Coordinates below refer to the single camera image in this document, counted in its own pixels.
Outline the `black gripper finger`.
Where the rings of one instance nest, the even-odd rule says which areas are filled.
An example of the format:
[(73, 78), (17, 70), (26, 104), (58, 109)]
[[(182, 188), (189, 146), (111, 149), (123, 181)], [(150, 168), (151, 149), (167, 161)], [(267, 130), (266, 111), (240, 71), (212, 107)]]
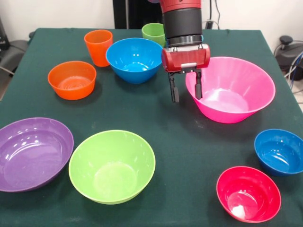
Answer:
[(196, 70), (196, 84), (195, 84), (195, 95), (197, 99), (201, 99), (203, 97), (202, 92), (202, 84), (201, 84), (201, 70)]
[(171, 99), (173, 103), (179, 102), (179, 94), (178, 94), (178, 88), (175, 85), (174, 76), (175, 74), (178, 74), (178, 72), (169, 72), (169, 83), (170, 83), (170, 92), (171, 92)]

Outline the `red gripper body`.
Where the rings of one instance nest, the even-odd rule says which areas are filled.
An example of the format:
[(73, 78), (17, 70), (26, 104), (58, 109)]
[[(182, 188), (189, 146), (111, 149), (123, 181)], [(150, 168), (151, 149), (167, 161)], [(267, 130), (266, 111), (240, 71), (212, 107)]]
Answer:
[(188, 45), (163, 48), (161, 60), (166, 72), (181, 72), (186, 69), (202, 69), (209, 65), (209, 45)]

